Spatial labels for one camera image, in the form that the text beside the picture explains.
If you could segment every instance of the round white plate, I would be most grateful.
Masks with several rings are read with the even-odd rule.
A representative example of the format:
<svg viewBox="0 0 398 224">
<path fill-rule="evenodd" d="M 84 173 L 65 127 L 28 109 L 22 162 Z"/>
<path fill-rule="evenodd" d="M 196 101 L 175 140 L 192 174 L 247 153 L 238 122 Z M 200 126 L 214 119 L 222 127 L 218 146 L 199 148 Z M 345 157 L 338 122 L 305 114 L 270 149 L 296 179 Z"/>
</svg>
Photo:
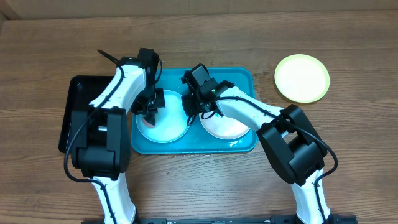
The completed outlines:
<svg viewBox="0 0 398 224">
<path fill-rule="evenodd" d="M 212 112 L 205 113 L 204 117 L 207 118 L 211 114 Z M 206 131 L 216 138 L 236 139 L 244 136 L 250 130 L 246 125 L 226 116 L 221 117 L 215 114 L 208 119 L 202 119 L 201 114 L 198 114 L 198 116 Z"/>
<path fill-rule="evenodd" d="M 141 134 L 150 141 L 156 143 L 168 143 L 182 137 L 187 131 L 187 115 L 182 108 L 181 94 L 164 90 L 166 107 L 159 108 L 155 114 L 154 128 L 146 126 L 142 122 L 142 115 L 137 115 L 137 127 Z"/>
<path fill-rule="evenodd" d="M 325 96 L 329 89 L 328 70 L 316 58 L 297 54 L 283 59 L 275 70 L 279 91 L 292 101 L 311 103 Z"/>
</svg>

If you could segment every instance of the wooden table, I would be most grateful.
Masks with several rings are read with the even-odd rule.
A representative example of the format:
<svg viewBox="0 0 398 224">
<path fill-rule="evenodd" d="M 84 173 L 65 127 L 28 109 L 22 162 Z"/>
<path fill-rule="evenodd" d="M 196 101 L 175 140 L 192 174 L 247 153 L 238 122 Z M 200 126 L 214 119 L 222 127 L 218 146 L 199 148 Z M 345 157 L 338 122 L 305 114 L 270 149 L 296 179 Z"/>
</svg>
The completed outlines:
<svg viewBox="0 0 398 224">
<path fill-rule="evenodd" d="M 69 81 L 113 75 L 116 57 L 156 49 L 165 68 L 245 67 L 256 98 L 291 102 L 274 84 L 286 56 L 321 60 L 331 85 L 299 105 L 337 153 L 324 180 L 333 213 L 398 220 L 398 11 L 6 21 L 0 35 L 0 223 L 103 217 L 93 186 L 70 181 L 57 149 Z M 333 161 L 325 158 L 326 169 Z M 81 176 L 73 170 L 73 175 Z M 294 214 L 290 186 L 257 146 L 247 154 L 131 157 L 127 181 L 141 218 Z"/>
</svg>

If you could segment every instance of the yellow plate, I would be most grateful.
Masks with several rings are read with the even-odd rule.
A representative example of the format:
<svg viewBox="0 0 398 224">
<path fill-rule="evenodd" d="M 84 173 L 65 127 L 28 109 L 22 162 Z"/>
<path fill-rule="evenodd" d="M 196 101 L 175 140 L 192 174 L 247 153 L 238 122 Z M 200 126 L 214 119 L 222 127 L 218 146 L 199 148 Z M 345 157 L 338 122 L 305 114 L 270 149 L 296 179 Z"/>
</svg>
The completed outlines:
<svg viewBox="0 0 398 224">
<path fill-rule="evenodd" d="M 275 83 L 288 99 L 298 103 L 312 103 L 325 96 L 330 77 L 319 60 L 296 54 L 286 57 L 278 64 Z"/>
</svg>

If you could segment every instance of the wood grain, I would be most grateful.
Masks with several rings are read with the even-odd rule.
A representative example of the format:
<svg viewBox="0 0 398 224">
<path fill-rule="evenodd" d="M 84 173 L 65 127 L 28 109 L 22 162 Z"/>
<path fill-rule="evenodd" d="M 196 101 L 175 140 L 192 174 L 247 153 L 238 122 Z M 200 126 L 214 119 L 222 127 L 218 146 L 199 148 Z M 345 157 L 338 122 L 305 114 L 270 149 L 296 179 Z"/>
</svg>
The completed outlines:
<svg viewBox="0 0 398 224">
<path fill-rule="evenodd" d="M 256 97 L 287 106 L 274 85 L 286 56 L 325 64 L 324 98 L 299 105 L 339 157 L 324 180 L 334 213 L 360 223 L 398 219 L 398 12 L 5 21 L 0 35 L 0 223 L 79 223 L 103 216 L 90 184 L 63 173 L 58 149 L 69 81 L 112 75 L 96 52 L 156 49 L 165 68 L 245 67 Z M 332 166 L 325 158 L 326 169 Z M 247 154 L 131 157 L 127 182 L 142 218 L 295 213 L 288 184 L 260 146 Z"/>
</svg>

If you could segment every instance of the blue tray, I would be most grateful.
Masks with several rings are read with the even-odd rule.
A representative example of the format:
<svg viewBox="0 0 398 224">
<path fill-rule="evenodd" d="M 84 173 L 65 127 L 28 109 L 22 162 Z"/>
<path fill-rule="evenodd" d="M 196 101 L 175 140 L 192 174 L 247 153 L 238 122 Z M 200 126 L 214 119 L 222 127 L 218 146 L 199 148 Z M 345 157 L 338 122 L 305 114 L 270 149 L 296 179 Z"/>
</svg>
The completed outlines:
<svg viewBox="0 0 398 224">
<path fill-rule="evenodd" d="M 188 86 L 181 83 L 185 68 L 163 69 L 157 88 L 176 91 L 181 95 L 189 93 Z M 244 68 L 209 68 L 211 77 L 218 82 L 223 80 L 234 83 L 247 95 L 254 97 L 253 77 Z M 256 146 L 257 134 L 250 130 L 244 136 L 233 139 L 218 139 L 209 134 L 201 125 L 199 116 L 189 127 L 187 133 L 171 143 L 155 143 L 146 139 L 138 130 L 136 117 L 132 117 L 131 145 L 141 154 L 209 154 L 228 152 L 249 152 Z"/>
</svg>

